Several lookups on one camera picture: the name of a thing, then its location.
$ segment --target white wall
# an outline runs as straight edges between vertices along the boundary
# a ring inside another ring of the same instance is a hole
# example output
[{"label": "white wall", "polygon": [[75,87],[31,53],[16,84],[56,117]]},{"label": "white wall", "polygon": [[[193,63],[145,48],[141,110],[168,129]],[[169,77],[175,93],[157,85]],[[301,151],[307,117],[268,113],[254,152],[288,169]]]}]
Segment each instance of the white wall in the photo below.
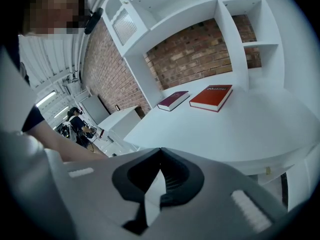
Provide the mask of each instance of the white wall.
[{"label": "white wall", "polygon": [[266,0],[277,22],[285,63],[284,87],[320,120],[320,46],[293,0]]}]

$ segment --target ceiling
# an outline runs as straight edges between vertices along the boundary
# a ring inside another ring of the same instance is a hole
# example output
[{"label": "ceiling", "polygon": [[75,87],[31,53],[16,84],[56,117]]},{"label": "ceiling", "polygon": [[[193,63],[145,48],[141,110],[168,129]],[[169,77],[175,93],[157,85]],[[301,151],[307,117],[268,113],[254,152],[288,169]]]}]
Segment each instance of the ceiling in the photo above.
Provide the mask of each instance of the ceiling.
[{"label": "ceiling", "polygon": [[[88,1],[93,12],[104,2]],[[31,88],[37,93],[36,102],[52,91],[57,93],[39,106],[51,127],[59,125],[68,110],[54,118],[57,113],[66,106],[76,106],[74,96],[82,91],[79,74],[83,69],[88,40],[89,35],[85,35],[83,29],[64,40],[19,36],[20,60],[25,65]]]}]

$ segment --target desk surface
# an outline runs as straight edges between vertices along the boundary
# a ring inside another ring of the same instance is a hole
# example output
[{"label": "desk surface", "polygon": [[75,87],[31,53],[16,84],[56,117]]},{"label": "desk surface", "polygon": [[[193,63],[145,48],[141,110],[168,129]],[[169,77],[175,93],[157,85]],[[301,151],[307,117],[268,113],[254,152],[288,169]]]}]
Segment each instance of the desk surface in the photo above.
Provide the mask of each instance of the desk surface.
[{"label": "desk surface", "polygon": [[110,131],[119,121],[121,121],[131,111],[135,110],[138,106],[131,106],[120,111],[112,113],[105,120],[98,124],[98,127],[105,131]]},{"label": "desk surface", "polygon": [[320,122],[285,89],[234,90],[220,112],[190,107],[194,93],[173,111],[152,109],[124,138],[220,162],[282,155],[320,140]]}]

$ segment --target backpack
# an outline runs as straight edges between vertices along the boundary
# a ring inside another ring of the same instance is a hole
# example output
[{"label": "backpack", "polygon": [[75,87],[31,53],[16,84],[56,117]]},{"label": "backpack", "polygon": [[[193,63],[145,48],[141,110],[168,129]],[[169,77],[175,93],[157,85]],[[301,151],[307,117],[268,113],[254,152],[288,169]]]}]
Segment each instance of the backpack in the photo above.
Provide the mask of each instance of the backpack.
[{"label": "backpack", "polygon": [[68,122],[64,122],[62,123],[62,127],[66,128],[66,130],[68,131],[68,139],[70,139],[73,142],[77,142],[77,133],[75,132],[73,126],[71,125],[70,121],[74,118],[75,116],[71,116]]}]

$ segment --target ceiling light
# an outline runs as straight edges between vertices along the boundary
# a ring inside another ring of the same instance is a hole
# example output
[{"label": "ceiling light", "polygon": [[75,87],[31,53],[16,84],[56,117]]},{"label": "ceiling light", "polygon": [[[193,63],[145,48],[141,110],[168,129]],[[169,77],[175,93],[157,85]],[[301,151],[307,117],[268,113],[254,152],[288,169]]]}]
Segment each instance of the ceiling light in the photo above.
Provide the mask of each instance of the ceiling light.
[{"label": "ceiling light", "polygon": [[57,93],[55,91],[50,92],[47,96],[45,96],[42,100],[40,100],[36,106],[39,107],[42,103],[44,103],[46,100],[50,99],[53,95],[56,95]]},{"label": "ceiling light", "polygon": [[67,110],[69,106],[66,106],[64,109],[62,109],[58,114],[54,116],[54,118],[57,118],[63,111]]}]

